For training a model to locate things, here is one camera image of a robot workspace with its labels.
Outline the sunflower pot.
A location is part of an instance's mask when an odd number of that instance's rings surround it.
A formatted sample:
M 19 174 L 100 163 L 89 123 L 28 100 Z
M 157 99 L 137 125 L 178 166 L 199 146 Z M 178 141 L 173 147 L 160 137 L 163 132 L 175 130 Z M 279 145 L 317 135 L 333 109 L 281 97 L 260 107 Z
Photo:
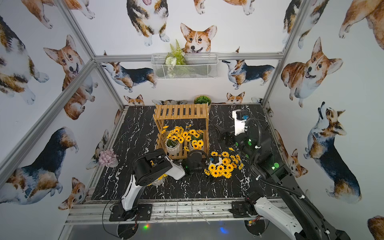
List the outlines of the sunflower pot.
M 186 130 L 182 133 L 184 139 L 183 150 L 189 153 L 193 150 L 203 150 L 205 146 L 203 130 Z
M 161 133 L 165 134 L 165 146 L 170 156 L 177 156 L 180 153 L 184 143 L 184 139 L 182 137 L 183 132 L 184 128 L 180 126 L 176 126 L 171 130 L 169 130 L 169 126 L 164 126 L 162 128 Z
M 168 175 L 166 174 L 163 174 L 162 176 L 160 176 L 158 179 L 156 179 L 154 182 L 152 182 L 151 184 L 148 185 L 149 186 L 155 186 L 155 187 L 158 187 L 158 186 L 161 186 L 164 184 L 164 182 L 166 181 Z
M 204 174 L 214 179 L 230 179 L 245 166 L 240 154 L 231 147 L 222 152 L 212 151 L 208 157 Z

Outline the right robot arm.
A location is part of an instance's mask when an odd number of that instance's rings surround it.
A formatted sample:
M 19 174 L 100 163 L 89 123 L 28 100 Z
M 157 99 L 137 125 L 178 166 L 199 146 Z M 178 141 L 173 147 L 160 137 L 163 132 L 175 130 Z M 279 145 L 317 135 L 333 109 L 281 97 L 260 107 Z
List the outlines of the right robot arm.
M 295 178 L 281 157 L 275 158 L 270 134 L 262 130 L 235 135 L 233 131 L 217 127 L 220 142 L 236 147 L 241 156 L 250 162 L 250 171 L 256 181 L 275 189 L 291 215 L 274 206 L 261 193 L 252 194 L 248 200 L 254 211 L 273 223 L 291 240 L 348 240 L 349 235 L 333 227 L 300 190 Z

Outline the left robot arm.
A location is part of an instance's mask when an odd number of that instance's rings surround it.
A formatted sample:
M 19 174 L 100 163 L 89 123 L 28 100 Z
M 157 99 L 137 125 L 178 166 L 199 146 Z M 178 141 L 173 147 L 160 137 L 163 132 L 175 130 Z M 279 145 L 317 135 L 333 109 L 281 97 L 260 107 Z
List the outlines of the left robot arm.
M 194 169 L 204 169 L 210 163 L 210 157 L 202 150 L 192 150 L 187 155 L 187 164 L 175 163 L 164 149 L 146 153 L 133 163 L 130 183 L 121 198 L 120 207 L 124 212 L 133 211 L 144 188 L 161 176 L 167 175 L 178 181 Z

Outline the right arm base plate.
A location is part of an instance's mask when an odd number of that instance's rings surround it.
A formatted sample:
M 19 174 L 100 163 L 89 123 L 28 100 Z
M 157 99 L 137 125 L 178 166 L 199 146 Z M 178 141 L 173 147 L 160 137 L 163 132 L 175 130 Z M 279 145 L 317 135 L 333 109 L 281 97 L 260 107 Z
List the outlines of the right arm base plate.
M 254 206 L 249 202 L 232 202 L 231 206 L 229 212 L 233 214 L 234 218 L 252 218 L 258 216 Z

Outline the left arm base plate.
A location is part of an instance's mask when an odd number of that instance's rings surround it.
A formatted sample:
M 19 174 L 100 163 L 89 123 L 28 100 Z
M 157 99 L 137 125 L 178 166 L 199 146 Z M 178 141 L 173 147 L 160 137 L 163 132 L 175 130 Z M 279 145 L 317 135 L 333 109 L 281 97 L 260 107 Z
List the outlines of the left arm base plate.
M 152 208 L 152 204 L 142 204 L 134 207 L 132 210 L 125 211 L 122 204 L 113 205 L 109 221 L 149 221 L 152 215 Z

